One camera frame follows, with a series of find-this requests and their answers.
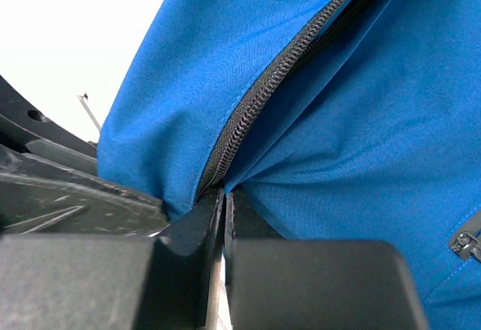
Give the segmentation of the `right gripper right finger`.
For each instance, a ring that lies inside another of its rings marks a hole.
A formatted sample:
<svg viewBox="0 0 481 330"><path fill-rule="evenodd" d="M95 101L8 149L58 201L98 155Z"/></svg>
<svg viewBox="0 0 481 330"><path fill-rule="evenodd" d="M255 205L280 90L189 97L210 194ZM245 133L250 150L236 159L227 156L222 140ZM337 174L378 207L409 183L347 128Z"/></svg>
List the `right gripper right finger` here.
<svg viewBox="0 0 481 330"><path fill-rule="evenodd" d="M427 329L410 271L382 241L286 240L241 189L226 196L235 329Z"/></svg>

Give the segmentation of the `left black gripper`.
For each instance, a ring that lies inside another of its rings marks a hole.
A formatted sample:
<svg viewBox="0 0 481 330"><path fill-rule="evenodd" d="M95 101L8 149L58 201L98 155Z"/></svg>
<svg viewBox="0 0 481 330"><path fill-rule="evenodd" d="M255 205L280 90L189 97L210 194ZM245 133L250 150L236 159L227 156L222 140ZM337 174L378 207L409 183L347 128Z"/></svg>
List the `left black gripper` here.
<svg viewBox="0 0 481 330"><path fill-rule="evenodd" d="M157 198L93 176L96 146L47 118L5 79L1 144L3 234L149 236L170 225Z"/></svg>

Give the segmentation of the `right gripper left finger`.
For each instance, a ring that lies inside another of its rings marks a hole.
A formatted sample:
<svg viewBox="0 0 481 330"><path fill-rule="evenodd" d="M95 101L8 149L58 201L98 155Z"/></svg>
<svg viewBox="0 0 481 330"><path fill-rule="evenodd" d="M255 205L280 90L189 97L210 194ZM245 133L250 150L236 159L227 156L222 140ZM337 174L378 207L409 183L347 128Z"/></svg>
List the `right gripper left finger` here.
<svg viewBox="0 0 481 330"><path fill-rule="evenodd" d="M225 192L149 235L51 232L72 207L1 236L3 329L214 329Z"/></svg>

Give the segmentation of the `blue and black jacket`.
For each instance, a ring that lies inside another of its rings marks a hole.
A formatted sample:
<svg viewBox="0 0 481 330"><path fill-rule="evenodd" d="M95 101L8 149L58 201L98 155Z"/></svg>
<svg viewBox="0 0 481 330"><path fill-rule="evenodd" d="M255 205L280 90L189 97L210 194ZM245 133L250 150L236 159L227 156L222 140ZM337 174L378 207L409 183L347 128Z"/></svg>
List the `blue and black jacket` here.
<svg viewBox="0 0 481 330"><path fill-rule="evenodd" d="M480 0L164 0L98 143L172 220L240 186L281 235L397 247L480 327Z"/></svg>

